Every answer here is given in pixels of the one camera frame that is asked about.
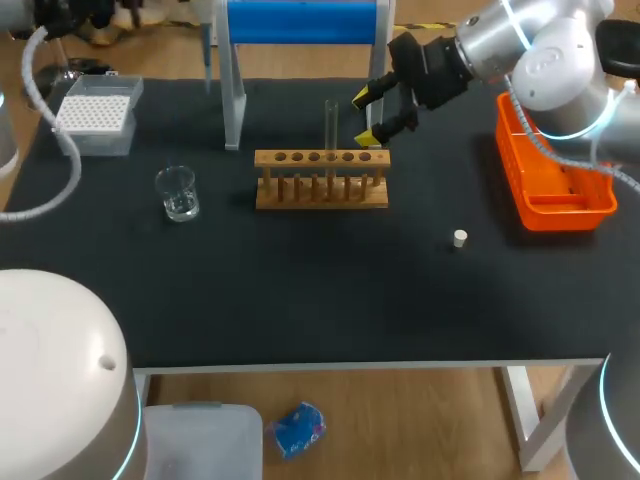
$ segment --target black tabletop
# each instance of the black tabletop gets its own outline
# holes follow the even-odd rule
[[[527,233],[485,87],[394,140],[389,209],[254,210],[254,150],[322,148],[325,99],[340,102],[339,146],[355,148],[361,85],[247,81],[242,149],[225,152],[218,85],[145,81],[130,156],[84,158],[63,206],[3,226],[0,267],[93,290],[135,367],[606,355],[640,312],[639,199],[618,185],[619,211],[596,232]],[[167,162],[197,174],[192,222],[163,217],[154,177]],[[41,126],[9,208],[50,198],[68,172]],[[458,228],[469,240],[453,252]]]

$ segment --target orange plastic crate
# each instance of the orange plastic crate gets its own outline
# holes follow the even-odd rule
[[[537,232],[594,230],[618,208],[613,178],[564,167],[526,136],[509,95],[498,97],[496,140],[522,224]],[[540,141],[549,144],[542,136]]]

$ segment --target white plastic container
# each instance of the white plastic container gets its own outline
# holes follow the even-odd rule
[[[243,405],[146,407],[144,480],[262,480],[262,418]]]
[[[80,155],[126,156],[136,129],[132,110],[143,89],[141,77],[84,75],[65,96],[56,118]],[[69,155],[66,145],[58,143]]]

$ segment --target small glass cup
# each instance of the small glass cup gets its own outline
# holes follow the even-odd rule
[[[162,197],[164,208],[174,222],[187,222],[200,211],[196,194],[196,176],[184,166],[167,167],[156,175],[156,190]]]

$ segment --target wooden test tube rack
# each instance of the wooden test tube rack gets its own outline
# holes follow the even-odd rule
[[[258,180],[256,208],[361,209],[389,206],[385,170],[391,167],[388,150],[256,150]],[[287,169],[324,169],[326,173],[285,176]],[[362,175],[337,177],[336,169],[365,170]]]

